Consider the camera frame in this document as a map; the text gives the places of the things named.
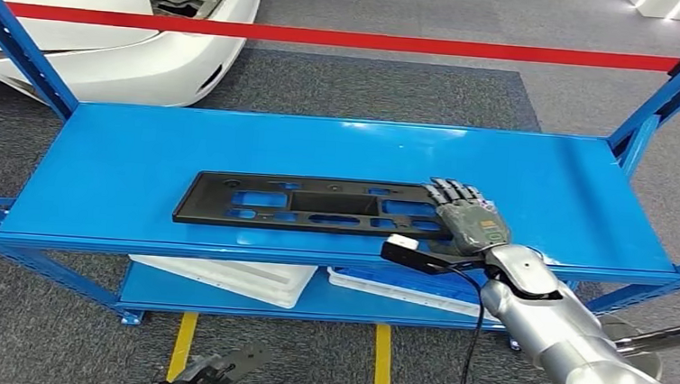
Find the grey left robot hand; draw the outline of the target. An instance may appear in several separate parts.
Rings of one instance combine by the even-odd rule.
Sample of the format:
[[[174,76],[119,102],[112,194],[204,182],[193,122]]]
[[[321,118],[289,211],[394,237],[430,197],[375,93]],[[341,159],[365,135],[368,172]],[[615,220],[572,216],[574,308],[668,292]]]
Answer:
[[[270,359],[270,350],[261,343],[248,344],[223,355],[195,359],[170,384],[236,384]]]

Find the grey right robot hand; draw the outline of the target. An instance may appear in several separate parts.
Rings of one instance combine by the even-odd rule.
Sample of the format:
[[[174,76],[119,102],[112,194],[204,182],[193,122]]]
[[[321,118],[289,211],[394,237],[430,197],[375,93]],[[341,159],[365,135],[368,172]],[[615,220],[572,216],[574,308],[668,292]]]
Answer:
[[[476,187],[438,177],[432,177],[422,187],[436,203],[436,214],[461,254],[474,255],[511,242],[510,228],[495,203]]]

